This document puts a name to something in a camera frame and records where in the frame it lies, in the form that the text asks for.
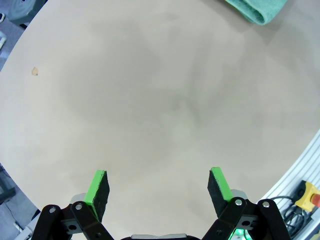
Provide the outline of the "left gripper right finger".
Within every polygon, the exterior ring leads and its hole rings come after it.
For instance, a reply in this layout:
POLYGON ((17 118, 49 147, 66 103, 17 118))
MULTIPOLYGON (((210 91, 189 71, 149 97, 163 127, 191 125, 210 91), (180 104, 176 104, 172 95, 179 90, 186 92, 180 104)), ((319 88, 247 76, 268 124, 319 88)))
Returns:
POLYGON ((291 238, 277 204, 268 198, 252 203, 235 196, 220 167, 209 170, 207 189, 217 219, 203 240, 229 240, 236 230, 247 231, 253 240, 291 238))

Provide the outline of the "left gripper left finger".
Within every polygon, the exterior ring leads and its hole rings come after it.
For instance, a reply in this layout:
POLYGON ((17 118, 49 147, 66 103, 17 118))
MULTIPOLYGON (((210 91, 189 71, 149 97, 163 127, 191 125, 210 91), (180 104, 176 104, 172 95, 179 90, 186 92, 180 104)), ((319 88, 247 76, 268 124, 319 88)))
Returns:
POLYGON ((102 224, 110 186, 105 170, 97 170, 87 193, 60 208, 46 205, 40 212, 33 240, 70 240, 75 234, 83 234, 87 240, 112 240, 113 237, 102 224))

